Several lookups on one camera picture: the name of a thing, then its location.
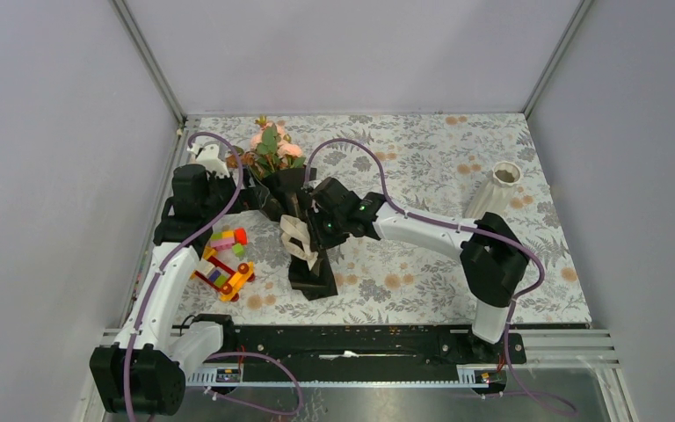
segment pink block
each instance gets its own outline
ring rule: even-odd
[[[224,249],[231,249],[235,242],[236,241],[233,237],[224,237],[223,239],[217,239],[208,242],[208,246],[216,249],[217,251],[221,251]]]

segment gray wall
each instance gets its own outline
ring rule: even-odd
[[[129,0],[188,113],[518,111],[578,0]]]
[[[596,2],[530,120],[642,420],[675,420],[675,2]]]
[[[0,420],[70,420],[175,126],[108,2],[0,2]]]

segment patterned table surface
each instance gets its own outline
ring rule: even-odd
[[[310,153],[334,137],[363,142],[382,160],[392,197],[409,207],[461,216],[492,165],[513,161],[523,171],[519,191],[503,216],[519,240],[547,268],[541,288],[519,299],[517,323],[591,321],[577,273],[565,243],[550,188],[522,114],[269,116],[285,124],[294,143]],[[204,118],[208,130],[249,148],[257,132],[253,117]],[[359,196],[380,192],[377,169],[350,145],[323,149],[315,159],[317,178],[333,176]],[[245,227],[247,259],[255,263],[255,282],[241,300],[221,302],[199,280],[185,288],[175,320],[189,314],[229,314],[237,324],[467,324],[475,316],[458,263],[436,252],[394,241],[349,239],[330,251],[339,295],[307,301],[290,288],[289,255],[276,223],[257,212],[227,215],[216,229]],[[238,262],[223,252],[222,260]],[[527,268],[519,288],[537,277]]]

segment flower bouquet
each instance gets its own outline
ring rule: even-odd
[[[276,125],[265,116],[260,116],[255,123],[260,130],[252,136],[250,150],[238,149],[242,163],[250,167],[253,176],[265,180],[277,171],[303,167],[306,157],[298,145],[291,143],[291,135],[284,126]],[[234,156],[229,156],[226,163],[236,168]]]

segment green block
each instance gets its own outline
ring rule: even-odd
[[[216,279],[216,281],[214,281],[214,286],[216,286],[218,288],[221,288],[221,287],[223,287],[224,284],[226,284],[226,282],[228,280],[229,280],[229,277],[227,277],[225,275],[220,275],[219,278]]]
[[[234,246],[231,247],[231,251],[239,258],[244,256],[244,246],[242,246],[242,244],[234,244]]]

